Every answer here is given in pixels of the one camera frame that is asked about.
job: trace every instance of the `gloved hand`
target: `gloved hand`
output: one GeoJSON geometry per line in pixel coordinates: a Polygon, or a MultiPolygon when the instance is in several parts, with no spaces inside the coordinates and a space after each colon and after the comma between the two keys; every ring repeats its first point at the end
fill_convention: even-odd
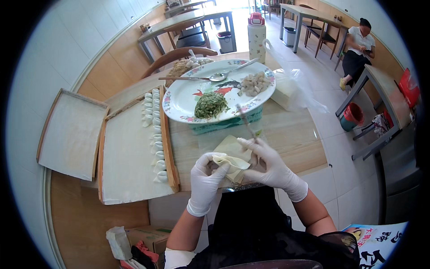
{"type": "Polygon", "coordinates": [[[201,156],[191,169],[191,198],[188,200],[187,210],[193,216],[204,216],[211,209],[211,202],[215,198],[219,183],[224,179],[230,164],[218,165],[212,163],[212,156],[223,155],[208,152],[201,156]]]}
{"type": "Polygon", "coordinates": [[[270,187],[283,189],[291,201],[295,203],[306,197],[307,183],[285,165],[276,150],[269,147],[260,138],[257,138],[257,143],[254,142],[254,139],[238,138],[237,141],[243,147],[252,150],[250,162],[255,166],[258,164],[259,157],[259,164],[266,170],[266,172],[260,172],[247,169],[244,171],[245,177],[270,187]]]}

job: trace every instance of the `wooden table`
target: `wooden table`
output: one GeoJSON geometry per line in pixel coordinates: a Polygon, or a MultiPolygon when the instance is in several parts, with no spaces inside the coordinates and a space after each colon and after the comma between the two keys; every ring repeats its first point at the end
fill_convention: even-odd
{"type": "MultiPolygon", "coordinates": [[[[364,67],[364,71],[358,79],[357,83],[351,89],[351,93],[336,111],[336,116],[339,117],[342,115],[342,112],[345,110],[348,104],[359,93],[359,91],[363,88],[364,84],[370,79],[373,86],[375,86],[376,90],[381,96],[381,99],[384,102],[387,111],[391,116],[391,119],[393,120],[394,126],[389,129],[388,132],[386,132],[383,136],[375,140],[372,144],[368,145],[366,148],[363,148],[356,154],[352,155],[353,160],[366,154],[363,157],[363,160],[365,160],[370,155],[379,151],[393,134],[411,123],[411,110],[406,103],[405,97],[400,92],[399,88],[394,82],[394,79],[374,66],[364,65],[364,67]]],[[[368,131],[362,132],[361,134],[356,136],[356,138],[359,138],[362,135],[368,133],[368,131]]]]}
{"type": "Polygon", "coordinates": [[[207,2],[207,0],[203,0],[203,1],[201,1],[201,0],[198,0],[198,1],[190,1],[190,2],[188,2],[188,3],[182,4],[182,5],[179,5],[179,6],[174,6],[174,7],[172,7],[172,8],[167,9],[167,10],[164,12],[164,15],[166,16],[166,19],[168,19],[168,18],[171,18],[171,17],[172,17],[172,16],[171,16],[171,14],[172,14],[173,12],[179,12],[179,11],[182,11],[182,10],[184,10],[184,9],[188,8],[188,7],[198,6],[198,5],[202,5],[202,8],[203,8],[203,4],[204,4],[204,3],[206,3],[206,2],[207,2]]]}
{"type": "Polygon", "coordinates": [[[158,48],[160,49],[161,54],[165,54],[165,51],[163,49],[163,46],[161,45],[160,41],[158,40],[158,36],[165,33],[164,29],[168,28],[170,26],[173,26],[175,24],[178,24],[180,22],[189,21],[192,19],[196,19],[199,17],[204,17],[204,20],[211,20],[211,19],[218,19],[223,18],[224,19],[224,25],[225,30],[231,32],[231,40],[233,42],[233,51],[237,51],[236,48],[236,37],[234,35],[234,26],[233,26],[233,17],[231,15],[230,9],[225,8],[219,8],[217,6],[212,6],[210,8],[202,8],[195,11],[190,11],[184,14],[179,14],[175,17],[168,18],[162,22],[156,23],[154,25],[151,25],[151,29],[144,32],[138,39],[139,47],[143,50],[143,52],[148,57],[149,61],[151,63],[154,62],[154,57],[151,54],[151,51],[149,50],[149,47],[146,45],[146,41],[153,38],[155,40],[155,43],[157,43],[158,48]]]}
{"type": "MultiPolygon", "coordinates": [[[[249,52],[227,53],[212,56],[215,61],[225,59],[249,59],[249,52]]],[[[265,65],[272,70],[280,65],[266,55],[265,65]]],[[[158,86],[157,80],[168,70],[147,77],[135,85],[107,99],[111,113],[124,106],[136,96],[158,86]]],[[[263,129],[263,138],[276,149],[288,167],[299,175],[305,175],[327,167],[323,145],[312,117],[307,109],[297,112],[284,110],[272,99],[263,105],[263,117],[257,121],[263,129]]],[[[169,119],[170,137],[175,164],[178,168],[181,191],[190,191],[190,171],[196,160],[205,152],[213,150],[228,134],[247,135],[243,126],[231,127],[203,135],[193,135],[187,124],[169,119]]],[[[228,186],[228,180],[221,187],[228,186]]]]}
{"type": "MultiPolygon", "coordinates": [[[[309,9],[306,7],[288,5],[288,4],[280,4],[280,5],[281,5],[281,14],[284,14],[285,11],[289,11],[289,12],[291,12],[291,14],[297,15],[296,35],[295,35],[294,47],[293,47],[294,53],[297,52],[297,48],[298,48],[298,41],[300,38],[302,19],[303,18],[309,18],[309,19],[313,19],[316,21],[322,21],[322,22],[325,22],[327,24],[336,23],[336,24],[340,25],[340,27],[342,29],[345,29],[345,34],[342,37],[341,45],[339,46],[339,50],[336,53],[336,55],[339,57],[339,55],[341,54],[342,47],[345,43],[345,38],[346,38],[347,33],[348,33],[348,27],[347,26],[343,25],[342,22],[340,22],[339,20],[335,20],[333,18],[333,16],[331,16],[330,14],[327,14],[327,13],[324,13],[324,12],[321,12],[321,11],[318,11],[315,9],[309,9]]],[[[283,35],[284,35],[284,29],[283,29],[284,19],[285,19],[284,16],[281,16],[281,29],[279,32],[279,39],[282,39],[283,35]]]]}

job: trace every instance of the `red bucket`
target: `red bucket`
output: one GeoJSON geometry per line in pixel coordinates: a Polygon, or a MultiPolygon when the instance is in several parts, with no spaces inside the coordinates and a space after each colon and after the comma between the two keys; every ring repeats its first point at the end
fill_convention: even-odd
{"type": "Polygon", "coordinates": [[[358,126],[362,126],[364,115],[361,108],[356,103],[350,103],[344,111],[344,117],[348,121],[352,121],[358,126]]]}

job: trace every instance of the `oval serving plate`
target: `oval serving plate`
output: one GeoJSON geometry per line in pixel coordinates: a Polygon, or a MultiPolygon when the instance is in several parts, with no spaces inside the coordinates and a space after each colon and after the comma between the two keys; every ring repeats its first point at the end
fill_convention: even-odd
{"type": "MultiPolygon", "coordinates": [[[[217,72],[232,70],[248,61],[249,60],[232,59],[211,62],[188,71],[183,74],[182,77],[210,77],[217,72]]],[[[275,87],[276,79],[272,70],[256,62],[238,71],[231,72],[227,79],[220,82],[207,80],[176,80],[168,88],[163,97],[163,110],[172,120],[188,124],[205,124],[224,121],[239,115],[236,104],[239,104],[241,110],[245,113],[262,105],[272,96],[275,87]],[[239,96],[238,92],[240,90],[237,88],[237,85],[242,82],[242,79],[249,74],[255,75],[261,71],[270,79],[270,86],[257,96],[246,96],[245,93],[239,96]],[[222,94],[227,101],[228,107],[216,117],[209,119],[197,118],[194,115],[194,108],[200,96],[208,92],[222,94]]]]}

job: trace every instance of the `green vegetable filling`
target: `green vegetable filling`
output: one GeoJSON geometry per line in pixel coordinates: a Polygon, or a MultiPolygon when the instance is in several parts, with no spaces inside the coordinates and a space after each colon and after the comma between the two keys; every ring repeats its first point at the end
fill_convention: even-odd
{"type": "Polygon", "coordinates": [[[201,119],[216,117],[225,107],[227,107],[227,101],[222,94],[204,93],[197,102],[194,114],[201,119]]]}

